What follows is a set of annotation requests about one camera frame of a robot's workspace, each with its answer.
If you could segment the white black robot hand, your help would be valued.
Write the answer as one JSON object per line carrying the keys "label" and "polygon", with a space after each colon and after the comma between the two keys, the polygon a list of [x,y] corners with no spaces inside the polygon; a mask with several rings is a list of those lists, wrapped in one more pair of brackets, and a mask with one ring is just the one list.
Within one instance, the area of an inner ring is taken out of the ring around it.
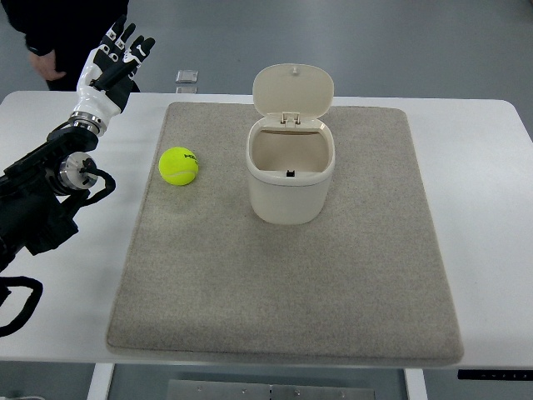
{"label": "white black robot hand", "polygon": [[69,118],[72,125],[88,125],[103,134],[111,119],[122,113],[134,87],[134,77],[155,45],[139,36],[128,43],[136,26],[122,15],[87,57],[77,83],[78,103]]}

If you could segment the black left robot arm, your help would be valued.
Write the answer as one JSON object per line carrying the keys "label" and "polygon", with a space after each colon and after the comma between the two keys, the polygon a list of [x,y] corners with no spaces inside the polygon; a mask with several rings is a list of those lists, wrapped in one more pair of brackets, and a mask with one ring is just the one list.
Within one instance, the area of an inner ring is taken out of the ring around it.
{"label": "black left robot arm", "polygon": [[78,231],[77,212],[116,188],[90,156],[106,130],[104,121],[74,112],[44,144],[1,177],[1,268],[26,248],[32,255],[58,248]]}

